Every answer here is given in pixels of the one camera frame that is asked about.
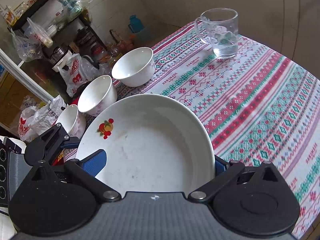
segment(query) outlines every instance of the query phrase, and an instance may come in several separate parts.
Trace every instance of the bowl rim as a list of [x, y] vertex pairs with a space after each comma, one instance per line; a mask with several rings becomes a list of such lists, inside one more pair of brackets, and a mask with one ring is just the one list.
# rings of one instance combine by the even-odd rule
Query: bowl rim
[[[90, 108], [90, 109], [88, 109], [88, 110], [86, 110], [86, 111], [81, 111], [81, 110], [79, 109], [79, 102], [81, 102], [80, 100], [81, 100], [82, 95], [84, 95], [84, 92], [87, 90], [88, 87], [90, 87], [90, 86], [92, 86], [92, 84], [96, 83], [98, 79], [102, 79], [102, 77], [109, 77], [109, 79], [110, 79], [110, 85], [109, 85], [106, 93], [105, 93], [104, 96], [101, 98], [101, 100], [100, 100], [98, 103], [96, 103], [96, 105], [95, 105], [94, 107], [92, 107], [92, 108]], [[99, 77], [97, 77], [95, 80], [93, 80], [93, 81], [83, 90], [83, 92], [81, 93], [81, 95], [80, 95], [80, 97], [79, 97], [79, 100], [78, 100], [78, 110], [79, 110], [79, 112], [81, 112], [81, 113], [87, 113], [87, 112], [91, 111], [92, 109], [94, 109], [94, 108], [106, 97], [106, 95], [107, 95], [108, 92], [110, 91], [112, 85], [113, 85], [113, 83], [112, 83], [112, 78], [111, 78], [109, 75], [99, 76]]]
[[[210, 140], [209, 134], [208, 134], [208, 132], [206, 131], [204, 125], [201, 123], [201, 121], [200, 121], [199, 118], [195, 115], [194, 112], [192, 112], [192, 111], [191, 111], [187, 106], [185, 106], [183, 103], [181, 103], [181, 102], [179, 102], [179, 101], [177, 101], [177, 100], [175, 100], [175, 99], [173, 99], [173, 98], [170, 98], [170, 97], [167, 97], [167, 96], [164, 96], [164, 95], [160, 95], [160, 94], [137, 94], [137, 95], [132, 95], [132, 96], [128, 96], [128, 97], [126, 97], [126, 98], [123, 98], [123, 99], [121, 99], [121, 100], [113, 103], [111, 106], [114, 107], [115, 105], [120, 104], [120, 102], [121, 102], [122, 100], [127, 100], [127, 99], [129, 99], [129, 98], [132, 98], [132, 100], [133, 100], [133, 98], [135, 98], [135, 97], [160, 97], [160, 98], [163, 98], [163, 99], [171, 100], [173, 103], [176, 103], [177, 105], [182, 106], [189, 114], [191, 114], [191, 115], [194, 117], [194, 119], [196, 120], [197, 124], [200, 126], [199, 129], [201, 130], [202, 134], [203, 134], [203, 135], [205, 136], [205, 138], [207, 139], [207, 142], [208, 142], [208, 144], [209, 144], [209, 148], [210, 148], [210, 151], [211, 151], [211, 156], [210, 156], [210, 158], [211, 158], [211, 165], [212, 165], [213, 169], [215, 170], [215, 155], [214, 155], [214, 149], [213, 149], [213, 146], [212, 146], [212, 142], [211, 142], [211, 140]], [[103, 115], [104, 112], [107, 111], [108, 109], [109, 109], [109, 107], [106, 108], [106, 109], [104, 109], [99, 115]], [[95, 121], [95, 120], [98, 120], [98, 116], [97, 116], [97, 117], [93, 120], [93, 122], [89, 125], [89, 127], [87, 128], [87, 130], [84, 132], [83, 137], [85, 136], [86, 132], [89, 131], [89, 128], [90, 128], [90, 126], [94, 123], [94, 121]]]
[[[133, 51], [135, 51], [135, 50], [138, 50], [138, 49], [150, 49], [150, 50], [151, 50], [152, 54], [151, 54], [151, 58], [148, 60], [148, 62], [147, 62], [140, 70], [138, 70], [136, 73], [132, 74], [132, 75], [129, 76], [129, 77], [124, 77], [124, 78], [117, 78], [117, 77], [115, 77], [115, 76], [114, 76], [114, 73], [113, 73], [113, 70], [116, 69], [116, 68], [119, 68], [119, 67], [118, 67], [119, 65], [117, 65], [118, 62], [119, 62], [122, 58], [124, 58], [124, 57], [126, 57], [127, 55], [129, 55], [131, 52], [133, 52]], [[136, 74], [138, 74], [140, 71], [142, 71], [142, 70], [151, 62], [151, 60], [153, 59], [153, 54], [154, 54], [154, 53], [153, 53], [153, 49], [151, 49], [151, 48], [149, 48], [149, 47], [140, 47], [140, 48], [133, 49], [133, 50], [129, 51], [128, 53], [126, 53], [125, 55], [123, 55], [123, 56], [115, 63], [115, 65], [114, 65], [113, 68], [112, 68], [111, 75], [113, 76], [113, 78], [115, 78], [115, 79], [117, 79], [117, 80], [124, 80], [124, 79], [126, 79], [126, 78], [133, 77], [134, 75], [136, 75]]]
[[[72, 128], [74, 127], [74, 125], [76, 124], [76, 121], [77, 121], [77, 119], [78, 119], [79, 109], [78, 109], [78, 106], [77, 106], [76, 104], [71, 104], [71, 105], [67, 106], [66, 109], [68, 109], [69, 107], [70, 107], [70, 108], [76, 107], [76, 109], [77, 109], [77, 115], [76, 115], [75, 121], [73, 122], [73, 124], [72, 124], [72, 126], [71, 126], [71, 128], [70, 128], [70, 130], [69, 130], [69, 132], [70, 132], [70, 131], [72, 130]], [[63, 114], [63, 112], [64, 112], [66, 109], [64, 109], [64, 110], [62, 111], [62, 113], [59, 115], [58, 119], [56, 120], [56, 124], [58, 123], [59, 118], [61, 117], [61, 115]]]

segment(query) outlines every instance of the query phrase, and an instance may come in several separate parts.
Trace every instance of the white metal frame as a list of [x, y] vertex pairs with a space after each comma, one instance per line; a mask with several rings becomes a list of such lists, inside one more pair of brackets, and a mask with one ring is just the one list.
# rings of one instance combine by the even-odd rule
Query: white metal frame
[[23, 64], [21, 62], [19, 66], [15, 64], [8, 56], [0, 49], [0, 64], [17, 79], [22, 85], [29, 89], [35, 96], [39, 97], [42, 101], [48, 102], [53, 99], [46, 90], [39, 86], [32, 78], [30, 78], [20, 67]]

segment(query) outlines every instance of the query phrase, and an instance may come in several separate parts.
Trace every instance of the striped tablecloth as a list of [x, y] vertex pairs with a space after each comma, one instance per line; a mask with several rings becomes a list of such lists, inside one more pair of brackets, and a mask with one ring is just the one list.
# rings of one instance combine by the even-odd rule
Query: striped tablecloth
[[320, 81], [265, 45], [238, 44], [236, 57], [218, 58], [190, 23], [153, 47], [153, 79], [135, 89], [115, 81], [118, 96], [174, 98], [201, 120], [217, 156], [272, 161], [301, 205], [300, 238], [320, 212]]

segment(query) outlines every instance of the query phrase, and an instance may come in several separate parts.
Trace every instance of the fruit decal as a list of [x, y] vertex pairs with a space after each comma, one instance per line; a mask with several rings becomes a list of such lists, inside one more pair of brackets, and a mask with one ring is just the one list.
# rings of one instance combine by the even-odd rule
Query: fruit decal
[[104, 120], [102, 124], [99, 125], [99, 129], [97, 130], [100, 133], [100, 136], [103, 136], [104, 139], [107, 139], [109, 135], [111, 135], [111, 131], [113, 129], [113, 119]]

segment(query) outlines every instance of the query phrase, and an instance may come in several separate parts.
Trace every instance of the glass handle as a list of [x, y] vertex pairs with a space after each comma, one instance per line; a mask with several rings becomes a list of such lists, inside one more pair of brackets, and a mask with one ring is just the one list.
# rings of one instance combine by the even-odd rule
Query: glass handle
[[202, 36], [201, 34], [200, 34], [200, 31], [199, 31], [199, 29], [198, 29], [198, 22], [201, 22], [201, 19], [200, 19], [200, 17], [198, 17], [196, 20], [195, 20], [195, 31], [196, 31], [196, 34], [198, 35], [198, 37], [199, 37], [199, 39], [203, 42], [203, 43], [205, 43], [205, 44], [211, 44], [210, 43], [210, 40], [209, 40], [209, 37], [204, 37], [204, 36]]

